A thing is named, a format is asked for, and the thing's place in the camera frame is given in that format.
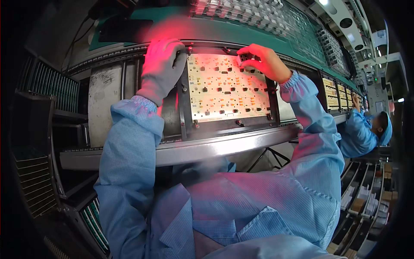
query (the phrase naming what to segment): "green work surface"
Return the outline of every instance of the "green work surface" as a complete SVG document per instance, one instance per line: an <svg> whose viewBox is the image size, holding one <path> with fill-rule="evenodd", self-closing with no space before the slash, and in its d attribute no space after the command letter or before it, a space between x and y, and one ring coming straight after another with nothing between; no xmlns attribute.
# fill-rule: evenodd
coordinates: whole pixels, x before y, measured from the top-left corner
<svg viewBox="0 0 414 259"><path fill-rule="evenodd" d="M272 33L258 29L257 27L247 26L237 21L220 19L218 17L212 18L200 16L200 18L189 18L187 16L186 18L174 18L176 15L183 14L187 10L187 7L139 9L133 12L131 19L151 19L154 21L153 26L144 37L143 42L150 42L154 37L165 36L186 40L221 41L242 45L256 43L271 48L276 53L292 57L298 61L318 68L359 92L353 82L331 70L326 64L322 64L321 61L312 58L309 55L304 56L303 51L300 49L300 44L298 44L298 42L293 42L288 37L275 36ZM96 33L89 48L90 51L117 43L98 42L98 32L105 20L101 20L96 28ZM136 43L125 42L124 46L135 44Z"/></svg>

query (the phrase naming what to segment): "gray glove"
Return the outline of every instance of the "gray glove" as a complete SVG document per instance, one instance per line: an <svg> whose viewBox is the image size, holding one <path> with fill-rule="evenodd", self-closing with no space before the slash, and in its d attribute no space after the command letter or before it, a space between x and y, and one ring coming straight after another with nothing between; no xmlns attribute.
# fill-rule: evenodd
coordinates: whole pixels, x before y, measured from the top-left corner
<svg viewBox="0 0 414 259"><path fill-rule="evenodd" d="M141 89L136 95L141 95L160 107L162 99L167 97L184 71L187 60L184 48L178 39L152 41L142 66Z"/></svg>

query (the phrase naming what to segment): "worker's hand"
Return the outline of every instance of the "worker's hand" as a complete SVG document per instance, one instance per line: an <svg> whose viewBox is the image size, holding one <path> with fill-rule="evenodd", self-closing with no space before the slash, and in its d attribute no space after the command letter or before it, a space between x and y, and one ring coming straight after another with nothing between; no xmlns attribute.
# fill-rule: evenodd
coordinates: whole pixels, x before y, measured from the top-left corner
<svg viewBox="0 0 414 259"><path fill-rule="evenodd" d="M284 83L292 76L292 71L283 64L278 55L270 48L265 48L257 44L251 44L237 51L237 54L251 53L260 57L261 62L257 60L246 60L241 65L242 67L254 67L265 76L278 83Z"/></svg>
<svg viewBox="0 0 414 259"><path fill-rule="evenodd" d="M356 110L358 112L361 112L361 108L360 108L361 105L360 105L359 99L358 99L358 97L356 96L355 93L352 93L352 104L354 105L354 107L356 108Z"/></svg>
<svg viewBox="0 0 414 259"><path fill-rule="evenodd" d="M184 48L184 44L178 39L152 41L142 66L141 89L136 95L153 101L158 107L161 106L162 99L167 97L184 71L187 60Z"/></svg>

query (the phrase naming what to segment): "blue anti-static coat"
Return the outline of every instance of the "blue anti-static coat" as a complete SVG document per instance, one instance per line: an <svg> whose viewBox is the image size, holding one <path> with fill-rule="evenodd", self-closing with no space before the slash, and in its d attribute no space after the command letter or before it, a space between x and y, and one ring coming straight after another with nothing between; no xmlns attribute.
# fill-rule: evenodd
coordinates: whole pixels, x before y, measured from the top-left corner
<svg viewBox="0 0 414 259"><path fill-rule="evenodd" d="M338 132L342 139L338 145L344 158L360 157L368 154L378 145L387 145L392 135L392 125L388 116L388 127L381 139L371 131L371 119L374 116L365 116L363 112L352 109L349 119L338 125Z"/></svg>
<svg viewBox="0 0 414 259"><path fill-rule="evenodd" d="M280 85L303 126L291 162L278 172L225 172L153 199L155 148L164 121L134 96L111 107L103 148L100 222L114 258L337 258L344 159L334 119L316 86L296 72Z"/></svg>

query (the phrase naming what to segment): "worker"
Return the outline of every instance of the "worker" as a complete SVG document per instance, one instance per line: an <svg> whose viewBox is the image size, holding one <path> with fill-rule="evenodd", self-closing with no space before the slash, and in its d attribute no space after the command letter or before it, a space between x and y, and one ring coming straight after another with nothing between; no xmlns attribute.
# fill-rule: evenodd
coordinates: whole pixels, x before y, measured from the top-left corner
<svg viewBox="0 0 414 259"><path fill-rule="evenodd" d="M392 135L390 117L384 111L378 115L364 115L359 99L352 93L353 109L349 118L338 125L342 139L338 141L344 158L360 157L368 154L378 145L387 145Z"/></svg>
<svg viewBox="0 0 414 259"><path fill-rule="evenodd" d="M344 159L333 117L306 76L256 44L255 67L279 83L280 95L303 126L291 162L278 172L222 169L210 179L177 184L154 200L155 149L164 121L157 113L185 67L177 39L153 41L142 88L112 105L113 126L95 184L99 218L111 254L119 258L342 258L326 252L339 219Z"/></svg>

